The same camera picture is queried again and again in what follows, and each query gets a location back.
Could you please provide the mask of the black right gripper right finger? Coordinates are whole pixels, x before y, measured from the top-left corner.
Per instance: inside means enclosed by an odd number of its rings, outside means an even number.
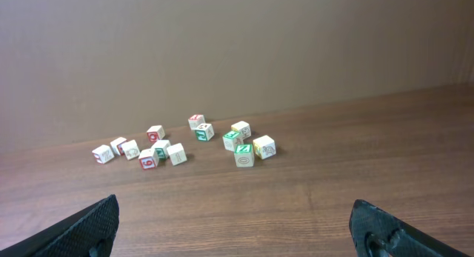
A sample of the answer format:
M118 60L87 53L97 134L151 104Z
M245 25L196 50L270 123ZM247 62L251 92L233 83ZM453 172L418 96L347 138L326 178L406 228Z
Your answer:
M353 204L349 229L358 257L468 257L362 199Z

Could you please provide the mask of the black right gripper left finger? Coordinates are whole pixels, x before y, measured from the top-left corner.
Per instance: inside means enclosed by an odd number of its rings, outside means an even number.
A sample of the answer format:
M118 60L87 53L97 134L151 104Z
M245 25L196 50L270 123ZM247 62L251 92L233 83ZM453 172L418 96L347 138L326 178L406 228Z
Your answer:
M114 194L1 251L4 257L109 257L119 228Z

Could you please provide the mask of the red number six block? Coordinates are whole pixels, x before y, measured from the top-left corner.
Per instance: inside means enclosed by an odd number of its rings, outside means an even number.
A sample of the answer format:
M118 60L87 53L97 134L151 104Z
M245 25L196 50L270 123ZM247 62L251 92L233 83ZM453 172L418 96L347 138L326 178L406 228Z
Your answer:
M159 163L159 157L153 148L142 150L138 160L143 170L156 168Z

